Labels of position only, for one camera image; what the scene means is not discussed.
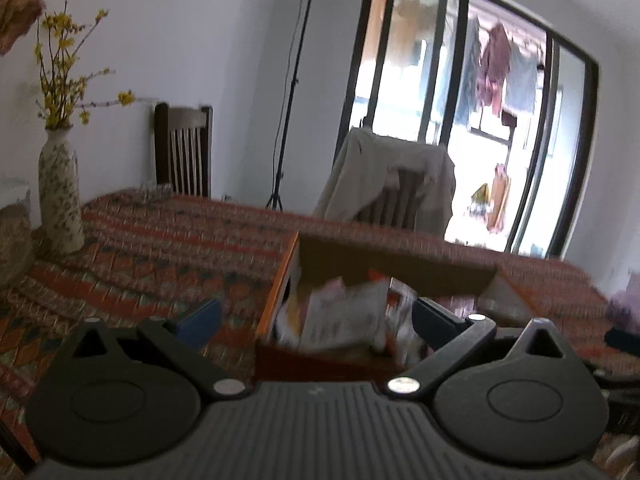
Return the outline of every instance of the window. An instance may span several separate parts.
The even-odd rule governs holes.
[[[498,26],[530,67],[528,109],[508,108],[508,82],[504,107],[478,105],[469,74]],[[457,183],[447,240],[560,255],[586,173],[597,73],[580,48],[500,0],[363,0],[336,154],[363,125],[444,144]],[[490,225],[472,196],[484,184],[498,189],[497,172],[508,184],[487,206],[498,212]]]

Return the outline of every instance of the floor lamp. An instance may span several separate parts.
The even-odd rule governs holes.
[[[289,120],[291,118],[291,107],[293,105],[293,95],[298,84],[298,69],[300,68],[300,56],[302,54],[302,45],[305,41],[306,24],[309,20],[309,11],[311,10],[311,1],[306,1],[305,19],[302,23],[302,31],[300,32],[300,43],[298,44],[298,55],[296,56],[296,64],[293,69],[293,78],[291,79],[291,87],[289,90],[289,103],[287,104],[287,114],[284,121],[284,129],[282,130],[282,142],[280,143],[280,158],[278,160],[278,171],[276,172],[275,185],[273,193],[267,202],[267,209],[278,209],[282,211],[282,200],[280,199],[280,183],[282,181],[282,162],[284,161],[284,149],[287,143],[287,133],[289,132]]]

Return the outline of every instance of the circular pad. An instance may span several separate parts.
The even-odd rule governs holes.
[[[442,429],[475,455],[549,466],[592,453],[607,404],[581,362],[526,355],[467,368],[436,391]]]
[[[166,368],[93,362],[71,377],[43,383],[27,409],[34,441],[59,462],[140,462],[173,447],[200,413],[195,387]]]
[[[562,409],[562,396],[548,384],[528,379],[496,384],[487,396],[495,413],[519,422],[540,422]]]

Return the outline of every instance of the cardboard box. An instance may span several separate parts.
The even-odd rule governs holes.
[[[317,288],[337,276],[341,276],[347,286],[356,285],[367,281],[369,269],[405,282],[419,296],[481,296],[509,305],[509,309],[520,316],[532,316],[529,305],[497,268],[435,262],[420,256],[296,234],[278,268],[255,332],[255,380],[383,383],[398,375],[402,370],[390,358],[354,361],[325,354],[301,354],[279,347],[274,341],[275,317],[290,290]]]

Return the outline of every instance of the hanging clothes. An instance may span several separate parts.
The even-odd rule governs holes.
[[[514,115],[532,114],[536,105],[538,59],[536,56],[526,56],[515,43],[511,43],[509,67],[504,107]]]
[[[434,110],[441,118],[444,116],[444,108],[447,105],[449,93],[456,26],[457,21],[454,21],[453,30],[446,41],[447,59],[442,68],[442,77],[436,81]],[[475,16],[466,24],[465,54],[462,62],[462,72],[460,73],[460,90],[458,91],[458,100],[456,102],[456,113],[453,117],[454,124],[463,126],[467,130],[469,128],[469,115],[476,109],[478,102],[476,100],[476,77],[481,49],[480,22],[478,17]]]
[[[486,216],[486,228],[491,233],[501,233],[504,229],[504,213],[510,189],[511,177],[507,176],[504,164],[497,164],[489,199],[490,210]]]
[[[476,79],[476,95],[481,106],[491,106],[495,116],[502,110],[502,86],[509,72],[511,45],[501,23],[489,31]]]
[[[371,0],[369,22],[367,23],[367,33],[362,51],[362,62],[375,61],[378,56],[378,44],[380,43],[380,32],[382,31],[382,19],[385,15],[385,4],[386,0]]]
[[[458,103],[453,117],[454,124],[469,129],[469,114],[476,109],[476,78],[478,76],[480,50],[480,22],[474,17],[466,25],[465,57],[460,73]]]
[[[416,41],[433,41],[438,6],[420,0],[400,0],[395,4],[386,47],[385,62],[405,68],[412,64]]]
[[[444,65],[438,69],[438,72],[442,70],[442,77],[436,79],[436,89],[433,98],[434,111],[436,112],[439,120],[444,117],[444,108],[447,105],[447,95],[449,94],[449,84],[451,82],[451,68],[453,65],[453,46],[456,44],[456,27],[458,26],[458,20],[454,18],[452,20],[451,30],[444,41],[447,57]]]

